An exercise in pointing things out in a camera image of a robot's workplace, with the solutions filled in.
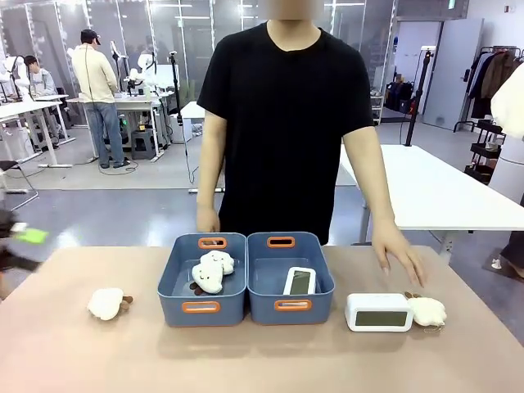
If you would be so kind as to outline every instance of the white digital clock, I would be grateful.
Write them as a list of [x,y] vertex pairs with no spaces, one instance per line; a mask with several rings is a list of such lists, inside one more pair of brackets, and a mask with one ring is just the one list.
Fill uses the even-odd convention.
[[353,332],[407,332],[413,322],[413,311],[400,293],[352,293],[345,314]]

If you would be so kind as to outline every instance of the door handle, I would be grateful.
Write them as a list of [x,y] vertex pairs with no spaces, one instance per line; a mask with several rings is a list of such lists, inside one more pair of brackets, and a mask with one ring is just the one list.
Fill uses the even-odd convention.
[[466,72],[464,72],[464,76],[461,77],[460,79],[463,80],[464,82],[467,82],[469,80],[469,75],[471,74],[471,70],[468,68],[466,70]]

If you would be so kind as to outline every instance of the blue storage bin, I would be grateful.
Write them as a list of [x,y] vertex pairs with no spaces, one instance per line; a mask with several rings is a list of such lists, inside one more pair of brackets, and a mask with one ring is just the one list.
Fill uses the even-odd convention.
[[[191,271],[211,250],[225,251],[235,260],[232,274],[224,276],[216,295],[195,295]],[[246,237],[238,233],[191,233],[174,243],[158,284],[165,321],[170,326],[226,326],[244,318],[246,291]]]
[[[335,283],[318,238],[312,233],[253,233],[247,237],[251,317],[262,324],[324,323]],[[314,269],[315,293],[283,295],[292,267]]]

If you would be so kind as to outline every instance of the orange handle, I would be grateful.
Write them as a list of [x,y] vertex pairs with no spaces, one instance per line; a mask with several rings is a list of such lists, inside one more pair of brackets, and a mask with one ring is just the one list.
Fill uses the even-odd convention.
[[203,250],[226,248],[228,241],[225,237],[201,237],[198,239],[198,246]]
[[308,311],[311,309],[311,300],[277,300],[275,310],[277,311]]
[[293,248],[295,238],[293,236],[272,236],[268,237],[269,248]]
[[215,314],[220,311],[218,301],[185,301],[182,311],[186,314]]

